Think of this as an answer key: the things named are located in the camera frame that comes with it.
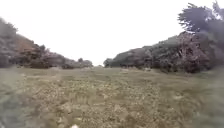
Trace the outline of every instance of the tree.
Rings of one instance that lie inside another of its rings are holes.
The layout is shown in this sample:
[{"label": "tree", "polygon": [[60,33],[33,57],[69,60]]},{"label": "tree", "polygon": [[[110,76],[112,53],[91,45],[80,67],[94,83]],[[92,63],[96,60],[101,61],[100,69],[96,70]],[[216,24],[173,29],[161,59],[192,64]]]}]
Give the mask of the tree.
[{"label": "tree", "polygon": [[113,61],[113,59],[111,59],[111,58],[107,58],[107,59],[103,62],[104,67],[110,67],[112,61]]},{"label": "tree", "polygon": [[187,31],[208,31],[208,20],[213,19],[211,10],[207,7],[198,7],[189,3],[188,8],[179,14],[180,25]]},{"label": "tree", "polygon": [[80,62],[80,63],[83,62],[83,59],[82,58],[79,58],[78,59],[78,62]]},{"label": "tree", "polygon": [[224,9],[217,1],[213,3],[212,9],[189,3],[188,7],[179,14],[178,20],[186,31],[205,31],[212,35],[216,42],[224,43]]}]

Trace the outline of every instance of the sky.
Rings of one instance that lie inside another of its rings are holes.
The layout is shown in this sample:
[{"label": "sky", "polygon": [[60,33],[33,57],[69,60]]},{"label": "sky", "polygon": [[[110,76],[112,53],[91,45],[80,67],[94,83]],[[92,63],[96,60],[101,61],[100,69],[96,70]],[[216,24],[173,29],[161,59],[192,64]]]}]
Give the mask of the sky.
[{"label": "sky", "polygon": [[[53,52],[94,65],[106,58],[179,34],[187,3],[214,0],[0,0],[0,17]],[[219,0],[221,7],[224,1]]]}]

